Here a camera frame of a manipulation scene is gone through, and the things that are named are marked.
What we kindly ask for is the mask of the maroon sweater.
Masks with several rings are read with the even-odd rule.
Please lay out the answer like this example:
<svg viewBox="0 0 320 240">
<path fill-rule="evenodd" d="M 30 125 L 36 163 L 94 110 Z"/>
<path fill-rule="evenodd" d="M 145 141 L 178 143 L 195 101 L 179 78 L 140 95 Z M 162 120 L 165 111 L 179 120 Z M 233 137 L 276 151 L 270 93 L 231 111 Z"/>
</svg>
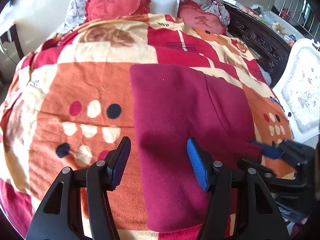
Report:
<svg viewBox="0 0 320 240">
<path fill-rule="evenodd" d="M 158 232 L 199 225 L 209 194 L 196 181 L 187 141 L 195 138 L 229 168 L 241 158 L 261 161 L 245 93 L 225 79 L 175 65 L 134 65 L 130 79 L 147 225 Z"/>
</svg>

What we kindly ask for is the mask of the white ornate chair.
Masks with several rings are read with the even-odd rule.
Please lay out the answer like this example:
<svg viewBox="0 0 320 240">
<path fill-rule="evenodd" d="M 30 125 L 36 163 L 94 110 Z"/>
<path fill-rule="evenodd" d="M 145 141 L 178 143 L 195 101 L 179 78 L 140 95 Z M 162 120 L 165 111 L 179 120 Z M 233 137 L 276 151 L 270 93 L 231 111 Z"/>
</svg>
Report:
<svg viewBox="0 0 320 240">
<path fill-rule="evenodd" d="M 291 114 L 287 118 L 296 142 L 319 135 L 319 42 L 295 42 L 273 92 L 284 112 Z"/>
</svg>

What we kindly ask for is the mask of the dark carved wooden cabinet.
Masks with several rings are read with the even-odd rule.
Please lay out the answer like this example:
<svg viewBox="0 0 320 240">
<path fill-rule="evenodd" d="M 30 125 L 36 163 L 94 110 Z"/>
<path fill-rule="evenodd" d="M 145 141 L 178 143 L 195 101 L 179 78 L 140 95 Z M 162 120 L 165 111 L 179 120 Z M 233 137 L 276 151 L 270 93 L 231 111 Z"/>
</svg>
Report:
<svg viewBox="0 0 320 240">
<path fill-rule="evenodd" d="M 270 75 L 273 88 L 286 68 L 291 47 L 256 18 L 231 4 L 223 5 L 230 14 L 228 32 L 258 56 L 257 62 Z"/>
</svg>

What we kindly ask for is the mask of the orange red patterned blanket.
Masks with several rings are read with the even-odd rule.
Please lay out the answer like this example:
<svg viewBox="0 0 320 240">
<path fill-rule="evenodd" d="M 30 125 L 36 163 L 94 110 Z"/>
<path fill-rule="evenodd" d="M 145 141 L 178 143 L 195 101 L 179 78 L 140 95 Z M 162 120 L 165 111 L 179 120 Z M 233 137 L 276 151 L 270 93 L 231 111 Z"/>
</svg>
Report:
<svg viewBox="0 0 320 240">
<path fill-rule="evenodd" d="M 129 137 L 121 183 L 108 194 L 121 239 L 196 238 L 201 224 L 167 232 L 147 225 L 130 79 L 138 64 L 188 67 L 225 79 L 245 93 L 254 141 L 270 145 L 292 137 L 286 114 L 239 39 L 164 14 L 92 20 L 25 56 L 1 104 L 1 205 L 22 236 L 64 167 L 89 168 Z M 279 160 L 261 156 L 259 163 L 276 175 L 291 172 Z"/>
</svg>

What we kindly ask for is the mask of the metal stair railing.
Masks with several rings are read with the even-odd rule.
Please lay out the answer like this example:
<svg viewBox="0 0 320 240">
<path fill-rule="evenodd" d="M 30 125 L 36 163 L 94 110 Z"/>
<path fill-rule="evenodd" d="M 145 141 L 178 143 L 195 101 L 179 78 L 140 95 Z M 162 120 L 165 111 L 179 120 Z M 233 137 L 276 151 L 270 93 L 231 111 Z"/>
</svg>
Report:
<svg viewBox="0 0 320 240">
<path fill-rule="evenodd" d="M 279 16 L 304 37 L 319 42 L 319 18 L 307 0 L 283 0 Z"/>
</svg>

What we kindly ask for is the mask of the right red heart pillow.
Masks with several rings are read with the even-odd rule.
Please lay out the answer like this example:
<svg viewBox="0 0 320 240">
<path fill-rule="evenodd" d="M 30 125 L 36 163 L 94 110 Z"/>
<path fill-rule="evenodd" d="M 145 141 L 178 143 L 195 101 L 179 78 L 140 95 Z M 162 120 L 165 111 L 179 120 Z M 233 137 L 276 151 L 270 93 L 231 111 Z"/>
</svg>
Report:
<svg viewBox="0 0 320 240">
<path fill-rule="evenodd" d="M 191 0 L 180 3 L 177 16 L 184 23 L 209 33 L 224 34 L 226 31 L 226 27 L 217 15 L 203 11 L 196 2 Z"/>
</svg>

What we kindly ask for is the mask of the red heart pillow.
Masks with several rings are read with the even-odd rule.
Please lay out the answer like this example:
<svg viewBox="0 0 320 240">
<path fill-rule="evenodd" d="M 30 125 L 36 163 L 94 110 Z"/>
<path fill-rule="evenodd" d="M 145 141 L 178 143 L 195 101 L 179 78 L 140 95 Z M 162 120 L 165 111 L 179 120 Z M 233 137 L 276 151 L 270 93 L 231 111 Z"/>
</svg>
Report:
<svg viewBox="0 0 320 240">
<path fill-rule="evenodd" d="M 224 34 L 226 31 L 226 27 L 217 15 L 203 11 L 196 2 L 191 0 L 180 3 L 177 16 L 184 23 L 209 33 Z"/>
<path fill-rule="evenodd" d="M 142 15 L 150 12 L 150 0 L 88 0 L 85 6 L 86 21 L 114 19 Z"/>
</svg>

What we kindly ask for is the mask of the white pillow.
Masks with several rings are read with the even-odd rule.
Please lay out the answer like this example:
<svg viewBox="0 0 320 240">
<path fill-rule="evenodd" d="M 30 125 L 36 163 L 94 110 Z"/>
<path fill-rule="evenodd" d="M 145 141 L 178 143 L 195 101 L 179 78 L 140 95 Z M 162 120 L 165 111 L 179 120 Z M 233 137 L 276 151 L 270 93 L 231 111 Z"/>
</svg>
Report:
<svg viewBox="0 0 320 240">
<path fill-rule="evenodd" d="M 165 14 L 177 17 L 180 0 L 150 0 L 151 14 Z"/>
</svg>

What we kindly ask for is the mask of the left red heart pillow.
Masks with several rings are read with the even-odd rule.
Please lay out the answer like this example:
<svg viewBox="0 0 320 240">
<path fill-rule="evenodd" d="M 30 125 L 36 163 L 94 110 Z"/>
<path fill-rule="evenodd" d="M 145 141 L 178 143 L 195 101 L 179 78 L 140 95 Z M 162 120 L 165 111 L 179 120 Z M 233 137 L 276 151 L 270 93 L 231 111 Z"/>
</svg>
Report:
<svg viewBox="0 0 320 240">
<path fill-rule="evenodd" d="M 150 0 L 88 0 L 85 6 L 86 21 L 114 19 L 142 15 L 150 12 Z"/>
</svg>

